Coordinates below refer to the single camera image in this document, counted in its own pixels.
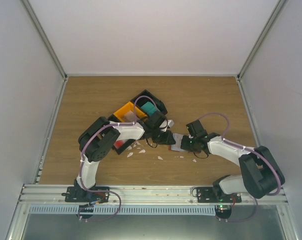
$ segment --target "glass panel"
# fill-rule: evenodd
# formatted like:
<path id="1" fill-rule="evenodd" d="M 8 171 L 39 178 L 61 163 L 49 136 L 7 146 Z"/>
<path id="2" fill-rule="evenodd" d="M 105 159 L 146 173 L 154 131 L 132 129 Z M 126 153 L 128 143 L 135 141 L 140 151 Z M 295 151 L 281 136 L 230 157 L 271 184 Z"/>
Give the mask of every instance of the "glass panel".
<path id="1" fill-rule="evenodd" d="M 254 206 L 236 206 L 233 219 L 250 216 Z M 79 222 L 76 215 L 30 214 L 24 240 L 282 240 L 275 206 L 259 206 L 257 216 L 240 223 L 199 215 L 118 215 L 107 221 Z"/>

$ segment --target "white wall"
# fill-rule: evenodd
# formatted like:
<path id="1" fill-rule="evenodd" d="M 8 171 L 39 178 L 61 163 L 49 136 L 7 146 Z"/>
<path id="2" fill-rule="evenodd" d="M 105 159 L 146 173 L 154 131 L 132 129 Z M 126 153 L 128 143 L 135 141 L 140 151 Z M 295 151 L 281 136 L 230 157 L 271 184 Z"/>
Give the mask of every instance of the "white wall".
<path id="1" fill-rule="evenodd" d="M 18 0 L 0 0 L 0 240 L 31 183 L 62 78 Z"/>
<path id="2" fill-rule="evenodd" d="M 30 0 L 68 74 L 239 73 L 277 0 Z"/>
<path id="3" fill-rule="evenodd" d="M 302 239 L 302 0 L 288 1 L 243 84 L 262 142 L 286 178 Z"/>

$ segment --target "teal object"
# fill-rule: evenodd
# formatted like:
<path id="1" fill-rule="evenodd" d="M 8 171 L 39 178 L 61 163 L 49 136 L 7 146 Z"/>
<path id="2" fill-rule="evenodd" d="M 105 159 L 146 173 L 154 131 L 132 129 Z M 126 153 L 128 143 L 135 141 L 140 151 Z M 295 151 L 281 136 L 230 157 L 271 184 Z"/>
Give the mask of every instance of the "teal object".
<path id="1" fill-rule="evenodd" d="M 147 101 L 146 104 L 144 104 L 141 109 L 147 113 L 149 116 L 155 113 L 157 110 L 156 107 L 153 105 L 152 102 Z"/>

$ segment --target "yellow object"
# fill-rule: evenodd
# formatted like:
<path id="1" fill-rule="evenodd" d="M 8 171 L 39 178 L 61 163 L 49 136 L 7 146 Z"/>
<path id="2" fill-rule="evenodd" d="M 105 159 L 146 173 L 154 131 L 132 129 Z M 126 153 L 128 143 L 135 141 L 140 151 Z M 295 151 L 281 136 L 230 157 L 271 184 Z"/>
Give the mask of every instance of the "yellow object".
<path id="1" fill-rule="evenodd" d="M 133 112 L 134 104 L 132 102 L 128 102 L 126 105 L 121 107 L 118 111 L 116 111 L 113 115 L 116 116 L 117 119 L 119 119 L 122 123 L 125 123 L 125 120 L 123 119 L 125 114 L 127 114 L 129 111 Z M 141 111 L 137 106 L 135 106 L 135 114 L 139 119 L 146 117 L 147 115 Z"/>

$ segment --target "wooden table surface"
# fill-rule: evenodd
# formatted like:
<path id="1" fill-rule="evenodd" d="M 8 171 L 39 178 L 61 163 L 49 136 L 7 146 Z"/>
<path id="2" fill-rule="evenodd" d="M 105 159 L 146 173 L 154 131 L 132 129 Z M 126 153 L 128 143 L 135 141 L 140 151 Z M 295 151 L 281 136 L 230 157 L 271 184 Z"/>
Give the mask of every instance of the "wooden table surface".
<path id="1" fill-rule="evenodd" d="M 78 137 L 97 118 L 108 117 L 147 89 L 167 108 L 174 133 L 188 134 L 186 124 L 209 112 L 229 117 L 226 138 L 255 146 L 242 97 L 234 77 L 185 76 L 79 76 L 70 77 L 59 109 L 40 184 L 73 184 L 78 175 Z M 201 120 L 208 133 L 222 133 L 226 121 L 220 116 Z M 145 140 L 121 155 L 113 150 L 100 162 L 97 184 L 104 185 L 211 185 L 240 168 L 219 156 L 196 158 L 192 153 L 151 148 Z"/>

